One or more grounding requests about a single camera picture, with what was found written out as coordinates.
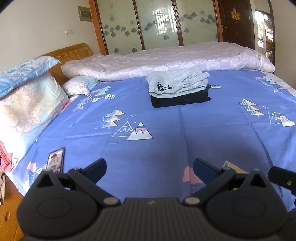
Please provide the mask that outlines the white wall switch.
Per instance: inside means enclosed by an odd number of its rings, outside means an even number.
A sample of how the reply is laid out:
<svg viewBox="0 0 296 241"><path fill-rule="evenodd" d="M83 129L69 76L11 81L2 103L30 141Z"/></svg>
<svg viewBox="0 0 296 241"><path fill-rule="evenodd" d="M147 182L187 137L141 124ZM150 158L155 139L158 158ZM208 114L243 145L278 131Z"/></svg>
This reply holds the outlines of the white wall switch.
<svg viewBox="0 0 296 241"><path fill-rule="evenodd" d="M65 35L73 35L74 34L74 30L73 28L68 28L68 29L65 29Z"/></svg>

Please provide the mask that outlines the blue patterned bed sheet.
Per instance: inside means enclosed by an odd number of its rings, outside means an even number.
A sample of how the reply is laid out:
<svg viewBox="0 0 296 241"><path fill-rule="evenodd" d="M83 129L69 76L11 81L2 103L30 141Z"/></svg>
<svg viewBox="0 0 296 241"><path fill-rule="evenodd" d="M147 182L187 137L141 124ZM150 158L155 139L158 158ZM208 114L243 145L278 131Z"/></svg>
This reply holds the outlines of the blue patterned bed sheet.
<svg viewBox="0 0 296 241"><path fill-rule="evenodd" d="M12 173L26 194L53 153L63 170L103 158L99 187L128 197L178 197L203 187L193 172L202 158L238 172L295 170L295 97L261 71L212 71L210 101L154 108L145 78L100 83L53 120Z"/></svg>

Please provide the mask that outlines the small lilac pillow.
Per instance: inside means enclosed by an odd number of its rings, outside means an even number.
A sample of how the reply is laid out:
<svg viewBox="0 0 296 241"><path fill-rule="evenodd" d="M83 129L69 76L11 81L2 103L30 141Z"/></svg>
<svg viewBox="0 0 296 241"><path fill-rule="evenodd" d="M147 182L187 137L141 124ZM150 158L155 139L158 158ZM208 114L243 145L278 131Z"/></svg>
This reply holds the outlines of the small lilac pillow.
<svg viewBox="0 0 296 241"><path fill-rule="evenodd" d="M66 81L62 85L62 89L67 96L73 95L88 95L93 87L95 87L99 80L93 79L88 76L76 76Z"/></svg>

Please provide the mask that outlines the lilac floral quilt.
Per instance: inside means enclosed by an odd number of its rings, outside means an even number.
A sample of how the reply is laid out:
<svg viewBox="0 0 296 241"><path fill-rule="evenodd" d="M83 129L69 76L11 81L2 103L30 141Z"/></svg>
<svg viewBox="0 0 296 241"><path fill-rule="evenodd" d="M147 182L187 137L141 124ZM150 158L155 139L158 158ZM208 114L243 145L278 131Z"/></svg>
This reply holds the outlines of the lilac floral quilt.
<svg viewBox="0 0 296 241"><path fill-rule="evenodd" d="M273 73L275 66L262 53L235 43L206 42L163 47L131 54L96 54L62 65L69 79L88 76L100 81L117 81L147 76L155 71L198 67L202 71L259 70Z"/></svg>

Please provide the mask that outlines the dark brown door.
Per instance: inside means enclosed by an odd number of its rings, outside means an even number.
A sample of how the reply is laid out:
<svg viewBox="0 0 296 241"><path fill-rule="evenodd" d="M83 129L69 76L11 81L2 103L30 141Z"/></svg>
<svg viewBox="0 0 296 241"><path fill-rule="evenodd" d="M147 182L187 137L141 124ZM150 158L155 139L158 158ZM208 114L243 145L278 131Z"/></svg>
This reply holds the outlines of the dark brown door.
<svg viewBox="0 0 296 241"><path fill-rule="evenodd" d="M218 7L223 41L255 49L254 22L250 1L221 0L218 1Z"/></svg>

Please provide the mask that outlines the folded black garment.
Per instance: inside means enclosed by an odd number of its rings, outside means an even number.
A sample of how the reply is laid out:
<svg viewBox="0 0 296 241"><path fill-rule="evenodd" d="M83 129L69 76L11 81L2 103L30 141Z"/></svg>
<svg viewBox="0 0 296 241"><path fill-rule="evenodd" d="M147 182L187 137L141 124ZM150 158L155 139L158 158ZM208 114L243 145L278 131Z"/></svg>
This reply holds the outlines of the folded black garment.
<svg viewBox="0 0 296 241"><path fill-rule="evenodd" d="M207 87L204 90L171 98L157 98L151 96L151 103L154 108L163 108L177 105L207 102L211 100L211 98L208 97L208 91L210 88L211 85L207 84Z"/></svg>

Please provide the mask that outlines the wooden headboard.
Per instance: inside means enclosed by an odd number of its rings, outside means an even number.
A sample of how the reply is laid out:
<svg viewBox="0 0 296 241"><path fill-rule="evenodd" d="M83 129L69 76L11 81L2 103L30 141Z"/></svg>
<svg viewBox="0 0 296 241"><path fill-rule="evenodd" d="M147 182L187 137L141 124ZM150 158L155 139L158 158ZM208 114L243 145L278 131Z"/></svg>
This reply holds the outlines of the wooden headboard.
<svg viewBox="0 0 296 241"><path fill-rule="evenodd" d="M55 65L49 70L51 75L60 84L60 86L69 80L61 70L61 66L63 64L71 60L81 60L92 55L93 52L86 43L72 45L44 54L44 56L51 56L60 61L60 64Z"/></svg>

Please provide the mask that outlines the glass sliding wardrobe doors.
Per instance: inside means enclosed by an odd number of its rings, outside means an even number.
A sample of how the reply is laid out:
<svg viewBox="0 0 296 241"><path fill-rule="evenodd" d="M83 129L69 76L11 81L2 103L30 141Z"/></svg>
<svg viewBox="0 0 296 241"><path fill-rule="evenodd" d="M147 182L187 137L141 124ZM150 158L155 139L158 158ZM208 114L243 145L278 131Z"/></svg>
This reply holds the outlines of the glass sliding wardrobe doors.
<svg viewBox="0 0 296 241"><path fill-rule="evenodd" d="M89 1L100 53L129 54L221 39L217 1Z"/></svg>

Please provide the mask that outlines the pastel floral pillow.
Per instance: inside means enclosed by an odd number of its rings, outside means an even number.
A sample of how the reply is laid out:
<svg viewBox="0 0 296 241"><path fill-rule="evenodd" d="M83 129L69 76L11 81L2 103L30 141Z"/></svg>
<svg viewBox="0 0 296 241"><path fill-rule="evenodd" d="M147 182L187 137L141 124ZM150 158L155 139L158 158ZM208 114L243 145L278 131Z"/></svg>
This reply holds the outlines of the pastel floral pillow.
<svg viewBox="0 0 296 241"><path fill-rule="evenodd" d="M67 102L67 94L50 72L1 99L1 142L6 153L12 155L14 166Z"/></svg>

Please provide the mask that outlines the grey pants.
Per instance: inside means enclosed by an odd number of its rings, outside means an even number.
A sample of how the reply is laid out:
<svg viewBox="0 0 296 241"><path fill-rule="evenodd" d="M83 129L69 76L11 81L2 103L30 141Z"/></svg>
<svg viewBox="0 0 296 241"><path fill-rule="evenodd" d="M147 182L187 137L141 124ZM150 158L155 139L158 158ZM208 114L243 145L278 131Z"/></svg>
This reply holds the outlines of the grey pants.
<svg viewBox="0 0 296 241"><path fill-rule="evenodd" d="M173 98L205 90L208 85L208 72L199 68L156 71L146 77L149 94L156 98Z"/></svg>

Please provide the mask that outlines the blue floral pillow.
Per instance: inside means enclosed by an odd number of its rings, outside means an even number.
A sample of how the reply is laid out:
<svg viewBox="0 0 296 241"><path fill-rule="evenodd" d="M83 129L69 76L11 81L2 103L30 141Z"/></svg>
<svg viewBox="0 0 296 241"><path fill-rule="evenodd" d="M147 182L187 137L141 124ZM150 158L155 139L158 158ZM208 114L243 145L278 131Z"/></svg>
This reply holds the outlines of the blue floral pillow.
<svg viewBox="0 0 296 241"><path fill-rule="evenodd" d="M24 83L49 71L61 62L52 56L39 56L1 73L1 98Z"/></svg>

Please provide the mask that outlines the black smartphone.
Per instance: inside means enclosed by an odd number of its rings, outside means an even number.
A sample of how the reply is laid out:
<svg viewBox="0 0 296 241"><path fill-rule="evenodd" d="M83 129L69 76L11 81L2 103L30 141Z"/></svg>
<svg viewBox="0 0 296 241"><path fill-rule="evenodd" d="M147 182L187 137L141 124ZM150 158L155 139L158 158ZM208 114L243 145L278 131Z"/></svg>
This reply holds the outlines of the black smartphone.
<svg viewBox="0 0 296 241"><path fill-rule="evenodd" d="M65 148L60 148L49 154L47 161L47 169L54 173L62 173L64 166Z"/></svg>

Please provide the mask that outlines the wall electrical panel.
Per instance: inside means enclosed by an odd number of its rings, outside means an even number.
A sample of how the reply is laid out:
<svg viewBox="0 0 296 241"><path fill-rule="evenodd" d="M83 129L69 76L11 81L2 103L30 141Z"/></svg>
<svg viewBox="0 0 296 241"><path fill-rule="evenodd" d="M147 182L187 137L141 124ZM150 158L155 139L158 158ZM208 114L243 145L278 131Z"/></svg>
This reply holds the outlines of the wall electrical panel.
<svg viewBox="0 0 296 241"><path fill-rule="evenodd" d="M79 19L84 22L91 22L91 10L87 7L78 6Z"/></svg>

